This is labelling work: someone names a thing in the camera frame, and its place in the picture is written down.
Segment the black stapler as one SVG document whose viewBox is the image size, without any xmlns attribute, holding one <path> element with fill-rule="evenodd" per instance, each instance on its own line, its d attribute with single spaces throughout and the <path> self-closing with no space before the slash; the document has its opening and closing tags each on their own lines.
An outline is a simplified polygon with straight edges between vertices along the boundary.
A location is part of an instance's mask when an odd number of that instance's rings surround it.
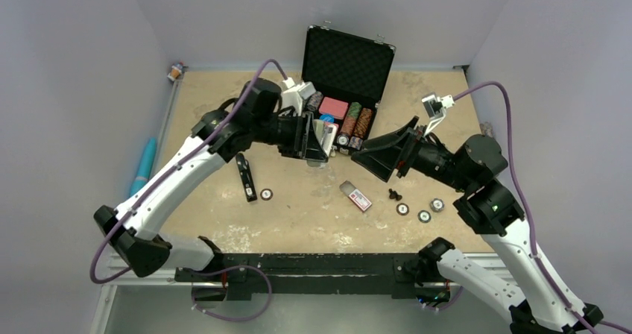
<svg viewBox="0 0 632 334">
<path fill-rule="evenodd" d="M 250 163 L 245 158 L 243 153 L 238 153 L 236 155 L 236 165 L 238 167 L 239 176 L 247 202 L 256 201 L 257 194 L 254 186 L 253 176 L 250 170 Z"/>
</svg>

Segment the green stapler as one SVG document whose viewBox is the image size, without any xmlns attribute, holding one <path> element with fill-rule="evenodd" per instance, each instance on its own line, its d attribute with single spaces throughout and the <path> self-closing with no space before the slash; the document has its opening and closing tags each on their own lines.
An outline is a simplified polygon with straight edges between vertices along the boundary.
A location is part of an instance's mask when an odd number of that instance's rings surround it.
<svg viewBox="0 0 632 334">
<path fill-rule="evenodd" d="M 323 168 L 329 161 L 330 154 L 335 142 L 338 126 L 318 125 L 315 128 L 315 145 L 311 145 L 307 156 L 307 165 L 316 168 Z"/>
</svg>

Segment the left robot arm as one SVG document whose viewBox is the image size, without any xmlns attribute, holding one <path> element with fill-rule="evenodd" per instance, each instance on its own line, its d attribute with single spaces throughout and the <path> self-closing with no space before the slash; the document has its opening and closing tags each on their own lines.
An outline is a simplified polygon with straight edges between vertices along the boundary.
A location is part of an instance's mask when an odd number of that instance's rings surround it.
<svg viewBox="0 0 632 334">
<path fill-rule="evenodd" d="M 112 208 L 100 207 L 94 219 L 116 253 L 137 277 L 162 268 L 189 268 L 212 281 L 222 271 L 221 250 L 208 238 L 179 240 L 161 234 L 169 216 L 211 174 L 254 142 L 277 147 L 283 157 L 325 163 L 311 112 L 303 102 L 316 92 L 310 82 L 288 78 L 278 86 L 257 78 L 239 98 L 206 113 L 177 153 L 138 192 Z"/>
</svg>

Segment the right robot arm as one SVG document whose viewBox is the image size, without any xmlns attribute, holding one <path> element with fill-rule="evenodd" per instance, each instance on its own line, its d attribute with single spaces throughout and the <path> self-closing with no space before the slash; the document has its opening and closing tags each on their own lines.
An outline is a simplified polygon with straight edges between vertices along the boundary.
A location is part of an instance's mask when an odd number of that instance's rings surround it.
<svg viewBox="0 0 632 334">
<path fill-rule="evenodd" d="M 437 238 L 419 253 L 419 279 L 456 282 L 501 315 L 512 333 L 577 333 L 602 321 L 602 311 L 577 297 L 554 270 L 532 236 L 525 210 L 498 181 L 508 161 L 495 139 L 476 134 L 450 151 L 412 119 L 367 140 L 352 160 L 384 181 L 415 170 L 454 189 L 458 216 L 492 247 L 513 278 L 503 280 Z"/>
</svg>

